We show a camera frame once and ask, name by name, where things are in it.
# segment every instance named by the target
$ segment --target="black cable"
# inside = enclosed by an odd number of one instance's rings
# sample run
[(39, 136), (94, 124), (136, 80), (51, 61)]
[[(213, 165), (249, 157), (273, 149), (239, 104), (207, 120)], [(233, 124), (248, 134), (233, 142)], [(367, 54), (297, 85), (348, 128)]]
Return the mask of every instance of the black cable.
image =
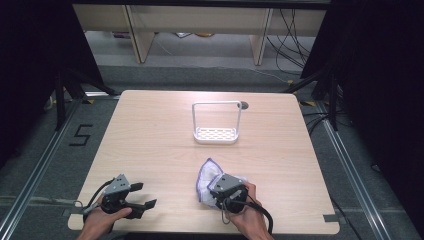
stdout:
[(281, 47), (283, 45), (280, 45), (280, 47), (277, 48), (277, 46), (274, 45), (274, 43), (271, 41), (271, 39), (269, 39), (268, 36), (266, 38), (267, 38), (268, 42), (271, 44), (272, 48), (274, 48), (274, 50), (277, 52), (277, 56), (278, 55), (281, 55), (284, 58), (286, 58), (287, 60), (289, 60), (290, 62), (292, 62), (295, 65), (297, 65), (298, 67), (300, 67), (300, 68), (303, 68), (304, 67), (304, 65), (302, 63), (296, 61), (296, 59), (290, 57), (289, 55), (287, 55), (286, 53), (284, 53), (284, 52), (281, 51)]
[(292, 9), (294, 38), (296, 39), (296, 42), (298, 44), (297, 46), (303, 48), (306, 52), (310, 53), (310, 51), (308, 51), (305, 47), (303, 47), (303, 45), (299, 42), (299, 39), (297, 39), (296, 23), (294, 21), (295, 15), (296, 15), (296, 9)]
[(107, 185), (110, 185), (110, 184), (113, 182), (113, 180), (115, 180), (115, 178), (113, 178), (112, 180), (109, 180), (109, 181), (107, 181), (107, 182), (103, 183), (103, 185), (102, 185), (102, 186), (100, 186), (100, 187), (99, 187), (99, 189), (97, 189), (97, 191), (94, 193), (93, 197), (91, 197), (90, 201), (88, 202), (87, 206), (86, 206), (84, 209), (86, 209), (86, 208), (90, 207), (90, 206), (91, 206), (91, 204), (93, 204), (94, 199), (95, 199), (95, 198), (96, 198), (96, 196), (99, 194), (99, 192), (100, 192), (100, 191), (101, 191), (104, 187), (106, 187)]
[(337, 209), (339, 209), (340, 213), (342, 214), (342, 216), (346, 219), (346, 222), (349, 224), (349, 226), (352, 228), (353, 232), (355, 233), (356, 237), (359, 240), (362, 240), (361, 235), (359, 235), (359, 232), (356, 230), (356, 228), (353, 226), (353, 224), (349, 221), (349, 219), (347, 218), (346, 214), (344, 213), (344, 211), (342, 210), (342, 208), (339, 206), (339, 204), (334, 200), (334, 198), (330, 195), (330, 199), (331, 201), (334, 203), (334, 205), (336, 205)]
[(257, 204), (255, 201), (253, 201), (253, 202), (242, 202), (242, 201), (231, 200), (230, 198), (226, 198), (226, 200), (227, 199), (229, 201), (231, 201), (232, 203), (237, 203), (237, 204), (249, 206), (249, 207), (255, 209), (256, 211), (262, 213), (263, 215), (265, 215), (265, 217), (268, 219), (268, 233), (272, 235), (272, 228), (274, 227), (274, 221), (272, 220), (271, 214), (265, 208), (263, 208), (261, 205)]
[(316, 126), (318, 126), (318, 124), (320, 123), (320, 122), (322, 122), (322, 120), (324, 120), (324, 119), (326, 119), (326, 118), (328, 118), (329, 117), (329, 115), (330, 114), (326, 114), (326, 115), (324, 115), (324, 116), (321, 116), (321, 117), (319, 117), (319, 118), (316, 118), (314, 121), (314, 124), (312, 124), (312, 126), (309, 128), (309, 130), (308, 130), (308, 133), (309, 133), (309, 136), (311, 136), (312, 135), (312, 132), (314, 131), (314, 129), (315, 129), (315, 127)]
[(295, 53), (298, 53), (300, 55), (303, 63), (305, 63), (306, 62), (306, 59), (304, 58), (305, 55), (303, 54), (303, 52), (300, 49), (300, 47), (303, 48), (308, 53), (310, 53), (310, 51), (308, 51), (305, 47), (303, 47), (303, 45), (297, 39), (297, 31), (296, 31), (296, 23), (295, 23), (296, 10), (295, 9), (292, 9), (292, 21), (290, 23), (290, 27), (289, 27), (289, 25), (288, 25), (288, 23), (287, 23), (287, 21), (286, 21), (286, 19), (284, 17), (283, 11), (281, 9), (280, 9), (280, 15), (281, 15), (281, 18), (283, 19), (284, 24), (286, 25), (286, 28), (287, 28), (287, 34), (286, 34), (286, 37), (284, 38), (284, 41), (282, 43), (284, 44), (284, 42), (287, 39), (288, 35), (290, 35), (291, 38), (292, 38), (292, 40), (293, 40), (293, 42), (296, 44), (296, 47), (297, 47), (298, 51), (295, 51), (295, 50), (293, 50), (293, 49), (291, 49), (291, 48), (289, 48), (287, 46), (286, 46), (286, 48), (289, 49), (289, 50), (291, 50), (291, 51), (293, 51), (293, 52), (295, 52)]

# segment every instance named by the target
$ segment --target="white dish rack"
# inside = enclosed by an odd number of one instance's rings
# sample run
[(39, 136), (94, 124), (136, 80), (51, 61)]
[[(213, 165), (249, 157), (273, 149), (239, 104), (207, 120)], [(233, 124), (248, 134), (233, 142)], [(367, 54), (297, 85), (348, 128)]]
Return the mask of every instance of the white dish rack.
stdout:
[[(196, 122), (196, 106), (207, 105), (207, 104), (236, 105), (238, 108), (236, 126), (228, 127), (228, 128), (198, 127), (198, 123)], [(209, 101), (209, 102), (193, 103), (192, 112), (193, 112), (194, 139), (200, 144), (233, 144), (235, 143), (239, 136), (241, 110), (242, 110), (241, 101)]]

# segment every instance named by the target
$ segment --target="wire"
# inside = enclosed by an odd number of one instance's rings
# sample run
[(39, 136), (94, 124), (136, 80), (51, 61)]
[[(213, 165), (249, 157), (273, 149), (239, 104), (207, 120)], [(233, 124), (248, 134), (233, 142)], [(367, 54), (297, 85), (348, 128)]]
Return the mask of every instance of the wire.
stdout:
[(102, 186), (99, 187), (99, 189), (97, 189), (97, 191), (94, 193), (93, 197), (91, 197), (90, 202), (88, 202), (87, 206), (85, 208), (88, 208), (91, 206), (91, 204), (93, 204), (94, 199), (96, 198), (96, 196), (99, 194), (99, 192), (106, 187), (107, 185), (111, 184), (113, 182), (113, 180), (115, 180), (115, 178), (113, 178), (112, 180), (109, 180), (105, 183), (103, 183)]
[(243, 204), (243, 205), (249, 206), (249, 207), (255, 209), (256, 211), (264, 214), (265, 217), (268, 219), (268, 233), (272, 235), (272, 228), (274, 227), (274, 221), (272, 220), (271, 214), (265, 208), (263, 208), (261, 205), (257, 204), (255, 201), (253, 201), (253, 199), (252, 199), (253, 202), (241, 202), (241, 201), (236, 201), (236, 200), (230, 200), (230, 201), (233, 202), (233, 203), (238, 203), (238, 204)]
[(330, 195), (330, 199), (331, 201), (334, 203), (334, 205), (336, 205), (337, 209), (339, 209), (340, 213), (342, 214), (342, 216), (346, 219), (346, 222), (349, 224), (349, 226), (352, 228), (353, 232), (355, 233), (356, 237), (359, 240), (362, 240), (361, 235), (359, 235), (359, 232), (356, 230), (356, 228), (353, 226), (353, 224), (350, 222), (350, 220), (347, 218), (346, 214), (344, 213), (344, 211), (342, 210), (342, 208), (339, 206), (339, 204), (334, 200), (334, 198)]
[(280, 81), (281, 81), (281, 82), (283, 82), (283, 83), (288, 83), (288, 81), (287, 81), (287, 80), (281, 79), (281, 78), (279, 78), (279, 77), (278, 77), (278, 76), (276, 76), (276, 75), (273, 75), (273, 74), (270, 74), (270, 73), (264, 73), (264, 72), (261, 72), (261, 71), (259, 71), (259, 70), (253, 69), (253, 68), (229, 68), (229, 67), (222, 67), (222, 66), (215, 66), (215, 67), (202, 67), (202, 66), (189, 65), (189, 64), (180, 64), (179, 66), (181, 66), (181, 67), (206, 68), (206, 69), (214, 69), (214, 68), (218, 68), (218, 69), (230, 69), (230, 70), (232, 70), (232, 69), (245, 69), (245, 70), (250, 70), (250, 71), (253, 71), (253, 72), (256, 72), (256, 73), (259, 73), (259, 74), (265, 75), (265, 76), (270, 76), (270, 77), (276, 78), (276, 79), (280, 80)]

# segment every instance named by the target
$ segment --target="cable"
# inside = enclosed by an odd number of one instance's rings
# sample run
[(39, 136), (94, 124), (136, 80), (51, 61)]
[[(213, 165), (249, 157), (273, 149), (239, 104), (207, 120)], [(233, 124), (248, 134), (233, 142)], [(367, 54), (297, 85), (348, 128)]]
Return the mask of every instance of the cable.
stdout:
[(106, 187), (107, 185), (110, 185), (110, 184), (113, 182), (113, 180), (115, 180), (115, 178), (113, 178), (112, 180), (109, 180), (109, 181), (107, 181), (107, 182), (103, 183), (103, 185), (102, 185), (102, 186), (100, 186), (100, 187), (99, 187), (99, 189), (97, 189), (97, 191), (94, 193), (93, 197), (91, 197), (91, 199), (90, 199), (90, 201), (88, 202), (88, 204), (87, 204), (87, 206), (85, 207), (85, 209), (86, 209), (86, 208), (88, 208), (88, 207), (90, 207), (90, 206), (91, 206), (91, 204), (93, 204), (94, 199), (95, 199), (95, 198), (96, 198), (96, 196), (99, 194), (99, 192), (100, 192), (100, 191), (101, 191), (104, 187)]
[(237, 203), (237, 204), (249, 206), (249, 207), (255, 209), (256, 211), (265, 215), (265, 217), (268, 219), (268, 233), (270, 235), (272, 235), (272, 228), (274, 226), (274, 221), (272, 220), (271, 214), (265, 208), (263, 208), (261, 205), (256, 203), (256, 201), (253, 200), (253, 198), (251, 196), (249, 196), (249, 195), (247, 195), (247, 196), (252, 200), (252, 202), (237, 201), (237, 200), (233, 200), (229, 197), (224, 199), (224, 201), (222, 202), (222, 208), (221, 208), (221, 210), (222, 210), (222, 222), (224, 224), (229, 224), (231, 222), (230, 220), (228, 220), (228, 222), (224, 221), (224, 212), (227, 211), (227, 205), (230, 205), (231, 203)]
[(237, 204), (249, 206), (249, 207), (255, 209), (256, 211), (264, 214), (265, 217), (268, 219), (268, 233), (272, 235), (272, 228), (274, 226), (274, 221), (272, 220), (271, 214), (265, 208), (263, 208), (261, 205), (257, 204), (256, 202), (242, 202), (242, 201), (231, 200), (229, 198), (226, 198), (224, 200), (224, 202), (228, 201), (227, 199), (229, 201), (231, 201), (232, 203), (237, 203)]
[(342, 214), (342, 216), (346, 219), (346, 222), (349, 224), (349, 226), (352, 228), (353, 232), (355, 233), (356, 237), (359, 240), (362, 240), (361, 235), (359, 235), (359, 232), (356, 230), (356, 228), (353, 226), (353, 224), (349, 221), (349, 219), (347, 218), (346, 214), (344, 213), (344, 211), (342, 210), (342, 208), (339, 206), (339, 204), (334, 200), (334, 198), (330, 195), (330, 199), (331, 201), (334, 203), (334, 205), (336, 205), (337, 209), (339, 209), (340, 213)]

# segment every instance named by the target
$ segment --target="gray floor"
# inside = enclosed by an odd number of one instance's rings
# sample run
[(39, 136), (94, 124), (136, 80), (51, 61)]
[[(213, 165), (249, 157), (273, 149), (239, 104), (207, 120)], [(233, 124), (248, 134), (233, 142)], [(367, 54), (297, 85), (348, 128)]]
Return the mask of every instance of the gray floor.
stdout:
[[(245, 88), (246, 91), (255, 89), (278, 92), (288, 87), (289, 80), (299, 81), (299, 76), (281, 73), (278, 71), (277, 63), (285, 71), (297, 73), (301, 71), (301, 68), (281, 57), (276, 63), (276, 53), (269, 43), (262, 65), (255, 66), (248, 36), (214, 35), (202, 38), (192, 34), (179, 38), (173, 33), (158, 33), (147, 61), (142, 65), (136, 63), (130, 40), (114, 38), (110, 32), (87, 32), (86, 36), (105, 82), (118, 90), (141, 89), (141, 83), (146, 82), (152, 89), (186, 89), (187, 86), (179, 88), (164, 82), (179, 81), (184, 78), (187, 69), (191, 69), (192, 76), (196, 74), (199, 76), (199, 82), (215, 81), (216, 85), (221, 86), (214, 90), (231, 91), (231, 86), (225, 86), (225, 78), (231, 78), (231, 75), (227, 75), (231, 73), (243, 76), (246, 82), (255, 83), (254, 81), (260, 78), (264, 85), (268, 86), (261, 88), (251, 85)], [(278, 43), (275, 36), (270, 38), (275, 44)], [(303, 46), (310, 49), (314, 38), (300, 38), (300, 41)], [(287, 53), (301, 61), (297, 54), (290, 51)], [(145, 71), (151, 74), (149, 79), (143, 75)], [(299, 90), (296, 93), (299, 101), (312, 100), (310, 97), (312, 89), (313, 84)], [(79, 194), (116, 103), (116, 100), (95, 100), (93, 104), (82, 104), (78, 107), (51, 163), (43, 173), (42, 181), (34, 191), (33, 196), (38, 197), (38, 201), (32, 199), (11, 239), (76, 238), (78, 232), (67, 228), (66, 210)], [(317, 112), (316, 107), (306, 105), (301, 106), (301, 110), (304, 114)], [(55, 109), (47, 111), (30, 134), (32, 137), (22, 144), (21, 155), (10, 159), (0, 170), (0, 216), (4, 217), (9, 211), (13, 198), (21, 192), (32, 169), (42, 156), (53, 135), (55, 117)], [(305, 123), (315, 117), (305, 116)], [(344, 145), (392, 239), (420, 239), (390, 186), (380, 173), (370, 168), (372, 159), (347, 116), (339, 115), (337, 119), (340, 123), (339, 134)], [(78, 141), (74, 138), (74, 133), (80, 124), (86, 123), (93, 124), (93, 127), (84, 129), (85, 134), (91, 135), (89, 144), (76, 151), (69, 144)], [(376, 239), (323, 124), (317, 126), (311, 135), (311, 140), (330, 195), (341, 206), (362, 239)], [(352, 228), (343, 219), (340, 226), (341, 230), (335, 236), (283, 235), (276, 236), (276, 239), (357, 239)], [(160, 236), (145, 237), (157, 239)]]

